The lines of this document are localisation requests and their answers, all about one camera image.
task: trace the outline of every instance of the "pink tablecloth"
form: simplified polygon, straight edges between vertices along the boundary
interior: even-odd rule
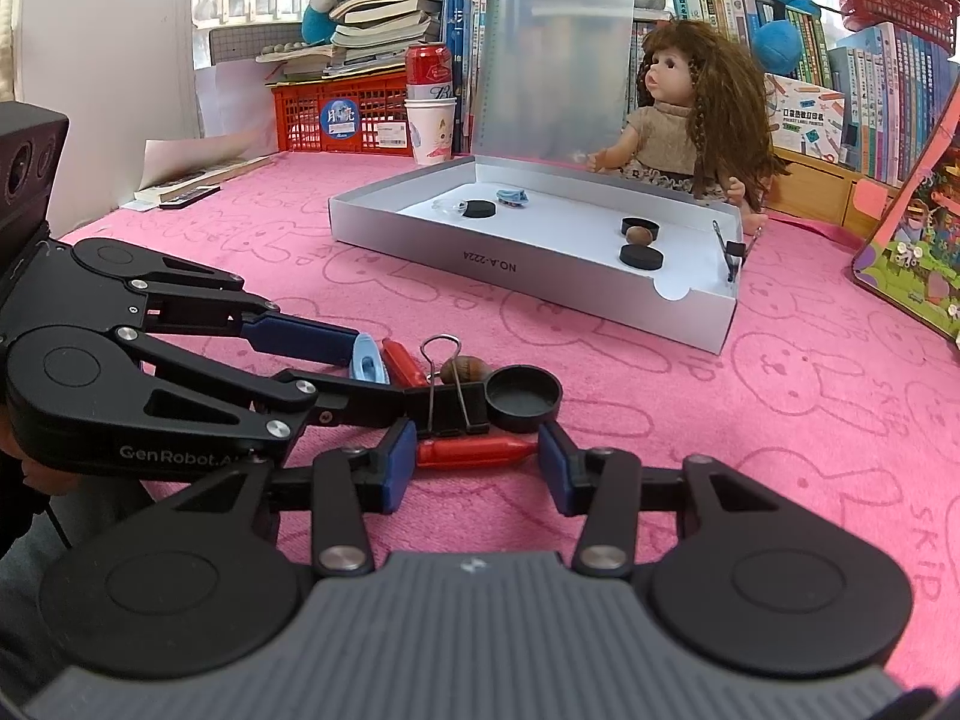
[[[188,209],[118,211],[69,240],[120,238],[236,271],[288,313],[413,349],[455,333],[465,353],[495,367],[546,367],[565,386],[560,421],[581,445],[621,446],[647,464],[713,455],[889,552],[916,594],[890,668],[909,685],[960,680],[960,365],[947,341],[848,282],[851,252],[783,223],[771,223],[747,265],[720,357],[331,240],[330,196],[410,167],[286,154]],[[237,340],[184,345],[261,373],[289,364]],[[293,463],[375,438],[358,433],[310,430]],[[556,514],[527,464],[418,478],[398,514],[368,526],[382,557],[400,548],[568,555],[580,524]],[[669,517],[643,517],[640,557],[673,541]],[[281,543],[306,559],[305,514],[284,518]]]

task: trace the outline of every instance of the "red basket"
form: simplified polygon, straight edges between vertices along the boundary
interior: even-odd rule
[[[272,87],[281,151],[412,156],[405,71]]]
[[[956,24],[960,16],[957,0],[839,0],[843,25],[858,32],[876,23],[893,22],[942,46],[952,56],[956,46]]]

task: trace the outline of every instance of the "human hand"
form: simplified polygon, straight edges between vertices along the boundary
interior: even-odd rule
[[[587,170],[590,172],[597,172],[597,170],[603,170],[606,167],[607,159],[607,150],[606,148],[601,151],[597,151],[595,154],[591,154],[587,157]]]
[[[731,205],[742,205],[747,197],[747,187],[739,178],[730,179],[727,186],[727,202]]]
[[[23,471],[23,484],[44,495],[66,495],[77,488],[80,477],[77,474],[57,471],[42,466],[36,460],[27,457],[13,437],[10,416],[5,405],[0,406],[0,452],[20,461]]]

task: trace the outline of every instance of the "white wall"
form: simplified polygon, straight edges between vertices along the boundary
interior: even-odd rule
[[[14,0],[16,98],[70,118],[54,235],[139,186],[147,139],[200,134],[190,0]]]

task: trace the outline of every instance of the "acorn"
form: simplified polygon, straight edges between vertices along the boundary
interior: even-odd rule
[[[493,373],[493,368],[479,357],[460,355],[459,357],[451,357],[444,362],[440,368],[440,381],[442,381],[443,384],[457,383],[457,380],[453,377],[454,362],[456,362],[457,365],[457,376],[460,378],[461,384],[486,381],[490,374]]]
[[[627,243],[649,247],[654,242],[654,234],[646,227],[631,227],[627,230]]]

